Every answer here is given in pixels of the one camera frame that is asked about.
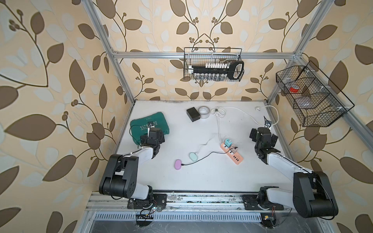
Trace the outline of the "teal charger plug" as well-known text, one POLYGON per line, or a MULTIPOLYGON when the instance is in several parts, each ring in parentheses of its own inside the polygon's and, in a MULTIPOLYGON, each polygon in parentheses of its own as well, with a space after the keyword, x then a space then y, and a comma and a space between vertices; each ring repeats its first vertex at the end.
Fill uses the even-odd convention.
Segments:
POLYGON ((226 147, 231 147, 232 146, 232 141, 230 140, 230 139, 226 139, 225 141, 224 141, 224 145, 226 146, 226 147))

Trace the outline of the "mint earbud case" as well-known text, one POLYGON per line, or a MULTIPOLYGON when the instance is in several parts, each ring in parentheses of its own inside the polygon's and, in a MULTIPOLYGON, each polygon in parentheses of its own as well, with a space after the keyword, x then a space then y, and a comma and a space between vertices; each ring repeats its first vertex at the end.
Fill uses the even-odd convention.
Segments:
POLYGON ((191 159, 192 162, 197 162, 198 161, 198 155, 194 152, 191 152, 189 154, 189 158, 191 159))

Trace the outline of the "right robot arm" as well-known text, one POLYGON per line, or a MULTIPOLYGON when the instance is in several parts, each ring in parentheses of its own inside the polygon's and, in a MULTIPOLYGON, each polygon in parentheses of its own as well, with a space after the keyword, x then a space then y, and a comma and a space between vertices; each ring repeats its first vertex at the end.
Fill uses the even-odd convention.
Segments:
POLYGON ((250 138, 255 142, 257 157, 292 182, 292 190, 277 186, 261 187, 256 198, 259 208, 271 209, 277 204, 296 210, 304 218, 320 217, 325 220, 332 220, 338 215, 337 201, 324 172, 306 169, 283 156, 275 149, 278 137, 268 128, 252 129, 250 138))

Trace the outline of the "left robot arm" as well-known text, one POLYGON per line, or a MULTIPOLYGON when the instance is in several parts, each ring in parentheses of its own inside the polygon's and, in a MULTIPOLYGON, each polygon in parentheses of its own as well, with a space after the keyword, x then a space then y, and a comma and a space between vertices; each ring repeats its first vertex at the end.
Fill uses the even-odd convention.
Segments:
POLYGON ((137 181, 139 165, 152 160, 165 142, 161 129, 151 127, 140 137, 140 148, 127 154, 110 156, 99 184, 99 193, 119 198, 152 200, 153 188, 137 181))

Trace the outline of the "orange power strip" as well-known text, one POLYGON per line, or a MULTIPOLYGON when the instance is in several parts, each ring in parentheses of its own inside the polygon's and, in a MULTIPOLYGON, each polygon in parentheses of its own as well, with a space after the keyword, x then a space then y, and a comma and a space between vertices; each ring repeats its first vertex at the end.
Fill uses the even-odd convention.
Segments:
POLYGON ((239 165, 244 159, 243 157, 239 154, 238 150, 236 153, 232 153, 231 149, 233 147, 237 147, 232 144, 231 147, 226 147, 224 143, 220 145, 220 148, 223 150, 223 152, 236 164, 239 165))

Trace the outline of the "black box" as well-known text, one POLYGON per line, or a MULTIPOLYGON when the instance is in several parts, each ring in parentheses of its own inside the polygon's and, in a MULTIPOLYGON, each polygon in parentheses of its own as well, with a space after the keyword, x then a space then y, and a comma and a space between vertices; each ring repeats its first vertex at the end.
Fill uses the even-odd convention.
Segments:
POLYGON ((197 121, 201 118, 200 113, 198 112, 198 110, 195 107, 187 109, 186 113, 187 113, 187 116, 189 117, 189 119, 192 122, 195 122, 195 121, 197 121))

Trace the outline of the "clear tape roll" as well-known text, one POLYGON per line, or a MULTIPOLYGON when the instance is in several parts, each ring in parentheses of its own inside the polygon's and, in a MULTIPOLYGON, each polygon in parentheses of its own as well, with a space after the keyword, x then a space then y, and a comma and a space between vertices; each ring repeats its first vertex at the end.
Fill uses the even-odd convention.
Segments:
POLYGON ((198 108, 198 112, 200 114, 200 119, 206 119, 210 117, 211 110, 207 106, 201 106, 198 108))

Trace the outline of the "red white item in basket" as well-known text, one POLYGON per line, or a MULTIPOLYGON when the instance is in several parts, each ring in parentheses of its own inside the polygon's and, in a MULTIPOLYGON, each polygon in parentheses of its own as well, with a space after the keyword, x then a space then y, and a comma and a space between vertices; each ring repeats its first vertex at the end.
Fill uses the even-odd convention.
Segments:
POLYGON ((299 85, 297 85, 297 84, 291 84, 290 86, 289 86, 289 92, 290 93, 298 93, 299 91, 300 91, 300 86, 299 85))

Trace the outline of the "black white tool set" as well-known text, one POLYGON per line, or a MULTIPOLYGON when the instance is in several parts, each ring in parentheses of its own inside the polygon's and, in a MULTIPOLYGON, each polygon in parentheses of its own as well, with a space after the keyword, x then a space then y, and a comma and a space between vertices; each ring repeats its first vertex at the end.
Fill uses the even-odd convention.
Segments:
POLYGON ((243 61, 228 61, 228 63, 206 63, 190 65, 186 69, 187 75, 196 80, 216 82, 239 82, 244 75, 243 61))

